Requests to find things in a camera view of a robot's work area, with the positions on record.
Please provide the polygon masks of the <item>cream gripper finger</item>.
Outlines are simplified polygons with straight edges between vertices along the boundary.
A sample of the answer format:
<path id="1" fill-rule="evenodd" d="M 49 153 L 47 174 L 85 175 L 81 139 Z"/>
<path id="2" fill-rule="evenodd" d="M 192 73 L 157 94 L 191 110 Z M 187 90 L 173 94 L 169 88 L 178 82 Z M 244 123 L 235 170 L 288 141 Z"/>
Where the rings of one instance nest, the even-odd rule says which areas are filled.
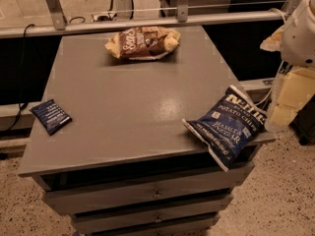
<path id="1" fill-rule="evenodd" d="M 285 129 L 315 94 L 315 70 L 293 67 L 276 78 L 267 111 L 267 129 Z"/>
<path id="2" fill-rule="evenodd" d="M 260 48 L 265 51 L 275 52 L 281 50 L 284 27 L 279 27 L 269 37 L 262 41 Z"/>

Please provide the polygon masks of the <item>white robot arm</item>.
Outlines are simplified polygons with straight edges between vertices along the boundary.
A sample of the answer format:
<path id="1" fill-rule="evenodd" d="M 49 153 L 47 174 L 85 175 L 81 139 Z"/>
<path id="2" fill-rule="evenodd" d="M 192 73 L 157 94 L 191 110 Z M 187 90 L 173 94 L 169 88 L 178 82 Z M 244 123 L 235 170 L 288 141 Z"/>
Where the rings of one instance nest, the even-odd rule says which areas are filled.
<path id="1" fill-rule="evenodd" d="M 315 94 L 315 0 L 301 0 L 260 48 L 279 51 L 291 66 L 288 72 L 277 72 L 271 88 L 265 128 L 276 133 L 284 130 Z"/>

